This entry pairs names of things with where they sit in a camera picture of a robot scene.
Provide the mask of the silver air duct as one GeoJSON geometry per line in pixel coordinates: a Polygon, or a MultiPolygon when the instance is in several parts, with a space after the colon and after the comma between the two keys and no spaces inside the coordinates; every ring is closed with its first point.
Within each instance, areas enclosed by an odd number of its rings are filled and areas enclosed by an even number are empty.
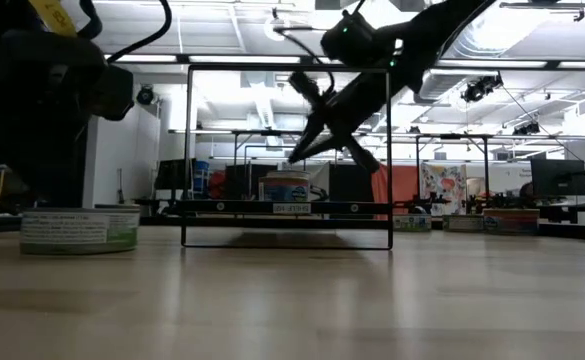
{"type": "Polygon", "coordinates": [[[495,77],[494,70],[477,70],[460,66],[441,68],[443,60],[494,60],[503,56],[516,43],[520,36],[507,29],[504,19],[497,15],[479,15],[466,22],[442,45],[438,51],[435,64],[423,75],[423,85],[418,92],[418,99],[426,102],[445,98],[450,91],[466,85],[468,82],[484,77],[495,77]]]}

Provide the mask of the yellow tag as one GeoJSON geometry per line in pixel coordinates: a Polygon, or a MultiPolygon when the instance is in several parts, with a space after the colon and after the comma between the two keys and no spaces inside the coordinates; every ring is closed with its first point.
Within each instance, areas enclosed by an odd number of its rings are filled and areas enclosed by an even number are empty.
{"type": "Polygon", "coordinates": [[[77,30],[59,0],[28,0],[49,31],[76,37],[77,30]]]}

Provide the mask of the black computer monitor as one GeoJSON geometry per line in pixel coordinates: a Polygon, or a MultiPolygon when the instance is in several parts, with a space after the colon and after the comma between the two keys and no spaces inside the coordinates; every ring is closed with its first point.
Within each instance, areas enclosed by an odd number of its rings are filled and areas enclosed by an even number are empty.
{"type": "Polygon", "coordinates": [[[532,159],[532,186],[536,196],[585,195],[585,164],[580,160],[532,159]]]}
{"type": "Polygon", "coordinates": [[[189,164],[186,164],[185,159],[161,160],[154,181],[154,188],[156,190],[190,189],[195,164],[195,158],[190,159],[189,164]]]}

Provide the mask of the green label can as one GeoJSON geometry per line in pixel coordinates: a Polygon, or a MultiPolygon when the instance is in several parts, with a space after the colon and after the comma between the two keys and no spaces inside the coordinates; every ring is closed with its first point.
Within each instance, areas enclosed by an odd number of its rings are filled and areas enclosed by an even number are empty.
{"type": "Polygon", "coordinates": [[[19,250],[30,255],[91,255],[134,250],[140,207],[33,208],[22,215],[19,250]]]}
{"type": "Polygon", "coordinates": [[[432,229],[432,217],[428,214],[394,215],[393,228],[399,232],[429,232],[432,229]]]}

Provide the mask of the black aluminium rig frame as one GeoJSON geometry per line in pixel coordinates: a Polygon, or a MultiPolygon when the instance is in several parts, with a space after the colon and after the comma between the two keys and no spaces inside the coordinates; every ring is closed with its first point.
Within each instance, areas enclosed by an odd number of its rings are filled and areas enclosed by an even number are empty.
{"type": "MultiPolygon", "coordinates": [[[[21,218],[18,216],[0,216],[0,232],[20,229],[21,218]]],[[[239,227],[268,229],[302,229],[302,230],[387,230],[388,221],[356,219],[256,219],[256,218],[180,218],[180,217],[141,217],[141,226],[171,227],[239,227]]],[[[585,240],[585,225],[541,223],[539,236],[571,238],[585,240]]]]}

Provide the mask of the blue-red label can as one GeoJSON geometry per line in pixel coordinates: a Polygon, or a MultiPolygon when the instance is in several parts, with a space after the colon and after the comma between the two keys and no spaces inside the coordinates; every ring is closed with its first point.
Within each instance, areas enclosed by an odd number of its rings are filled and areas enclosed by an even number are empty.
{"type": "Polygon", "coordinates": [[[259,200],[306,202],[310,192],[310,174],[304,171],[275,170],[259,178],[259,200]]]}
{"type": "Polygon", "coordinates": [[[539,229],[538,209],[485,209],[484,229],[487,233],[534,235],[539,229]]]}

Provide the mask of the black frame work table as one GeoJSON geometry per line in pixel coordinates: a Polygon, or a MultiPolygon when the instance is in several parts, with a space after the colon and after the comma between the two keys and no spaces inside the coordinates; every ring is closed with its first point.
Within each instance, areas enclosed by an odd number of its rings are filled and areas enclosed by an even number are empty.
{"type": "Polygon", "coordinates": [[[420,159],[420,140],[422,138],[428,138],[428,139],[439,139],[439,140],[468,140],[470,143],[474,144],[475,147],[477,147],[478,149],[480,149],[483,153],[483,164],[484,164],[484,181],[485,181],[485,201],[488,201],[491,197],[490,195],[490,185],[489,185],[489,166],[488,166],[488,140],[490,138],[493,137],[493,135],[489,135],[489,134],[467,134],[467,133],[440,133],[440,134],[434,134],[434,133],[420,133],[420,134],[412,134],[414,136],[415,139],[415,145],[416,145],[416,168],[417,168],[417,196],[421,197],[421,190],[420,190],[420,181],[421,181],[421,176],[420,176],[420,165],[422,163],[421,159],[420,159]],[[475,143],[475,139],[480,139],[483,144],[482,145],[478,145],[475,143]]]}

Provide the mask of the black ceiling track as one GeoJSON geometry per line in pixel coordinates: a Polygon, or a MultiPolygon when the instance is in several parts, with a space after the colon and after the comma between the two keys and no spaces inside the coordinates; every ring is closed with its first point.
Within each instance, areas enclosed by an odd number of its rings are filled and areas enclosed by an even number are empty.
{"type": "Polygon", "coordinates": [[[500,8],[512,10],[546,10],[551,14],[575,12],[574,22],[580,22],[585,17],[584,2],[562,2],[560,0],[528,0],[527,2],[505,2],[501,1],[500,8]]]}

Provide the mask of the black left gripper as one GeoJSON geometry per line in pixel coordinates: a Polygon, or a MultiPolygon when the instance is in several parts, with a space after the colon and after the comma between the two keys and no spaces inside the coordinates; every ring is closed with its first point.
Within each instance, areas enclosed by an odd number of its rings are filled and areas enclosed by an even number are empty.
{"type": "Polygon", "coordinates": [[[0,32],[0,164],[49,207],[82,203],[83,121],[108,116],[106,72],[103,52],[88,39],[42,30],[0,32]],[[59,118],[70,121],[47,121],[59,118]]]}

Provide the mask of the blue bin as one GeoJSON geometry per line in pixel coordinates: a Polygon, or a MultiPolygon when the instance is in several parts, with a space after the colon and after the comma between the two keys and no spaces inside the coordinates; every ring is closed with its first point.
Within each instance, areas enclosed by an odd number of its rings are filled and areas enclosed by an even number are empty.
{"type": "Polygon", "coordinates": [[[202,196],[208,193],[210,164],[207,161],[196,160],[193,167],[193,192],[202,196]]]}

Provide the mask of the colourful painted cloth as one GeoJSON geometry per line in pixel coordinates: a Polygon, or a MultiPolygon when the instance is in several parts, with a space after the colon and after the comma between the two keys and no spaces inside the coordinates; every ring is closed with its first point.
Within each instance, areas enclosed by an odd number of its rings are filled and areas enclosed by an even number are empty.
{"type": "Polygon", "coordinates": [[[433,216],[466,214],[466,166],[420,165],[421,196],[429,198],[432,193],[447,203],[432,205],[433,216]]]}

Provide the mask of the black partition panel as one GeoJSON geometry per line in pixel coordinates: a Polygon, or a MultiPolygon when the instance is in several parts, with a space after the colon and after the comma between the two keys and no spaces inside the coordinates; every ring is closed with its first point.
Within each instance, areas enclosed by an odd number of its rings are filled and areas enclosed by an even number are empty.
{"type": "Polygon", "coordinates": [[[328,194],[332,202],[373,202],[371,175],[358,165],[333,164],[328,194]]]}
{"type": "Polygon", "coordinates": [[[276,169],[276,165],[253,163],[227,166],[223,183],[223,198],[257,200],[259,198],[259,180],[276,169]]]}

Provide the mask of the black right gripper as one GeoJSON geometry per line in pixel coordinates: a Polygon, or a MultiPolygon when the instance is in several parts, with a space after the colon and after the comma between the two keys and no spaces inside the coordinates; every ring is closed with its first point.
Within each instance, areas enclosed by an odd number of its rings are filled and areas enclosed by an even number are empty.
{"type": "Polygon", "coordinates": [[[298,162],[328,150],[350,152],[355,163],[367,172],[379,170],[372,153],[353,137],[359,126],[388,103],[403,88],[413,87],[411,71],[361,73],[342,90],[320,93],[317,83],[304,72],[295,71],[290,85],[311,105],[300,140],[288,157],[298,162]]]}

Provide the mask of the orange fabric curtain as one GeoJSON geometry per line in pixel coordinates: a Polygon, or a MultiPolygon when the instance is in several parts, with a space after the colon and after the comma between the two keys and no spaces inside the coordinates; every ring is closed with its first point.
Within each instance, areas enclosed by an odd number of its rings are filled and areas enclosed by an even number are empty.
{"type": "MultiPolygon", "coordinates": [[[[417,168],[410,165],[393,165],[392,173],[392,199],[396,201],[412,200],[417,194],[417,168]]],[[[380,165],[377,172],[371,175],[371,188],[376,203],[388,202],[388,168],[380,165]]]]}

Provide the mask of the black ceiling spotlight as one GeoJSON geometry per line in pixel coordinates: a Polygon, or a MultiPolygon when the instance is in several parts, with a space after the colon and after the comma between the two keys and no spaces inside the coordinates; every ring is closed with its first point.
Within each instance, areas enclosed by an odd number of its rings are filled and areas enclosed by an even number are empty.
{"type": "Polygon", "coordinates": [[[156,102],[156,95],[151,84],[142,84],[136,95],[136,101],[145,106],[152,105],[156,102]]]}

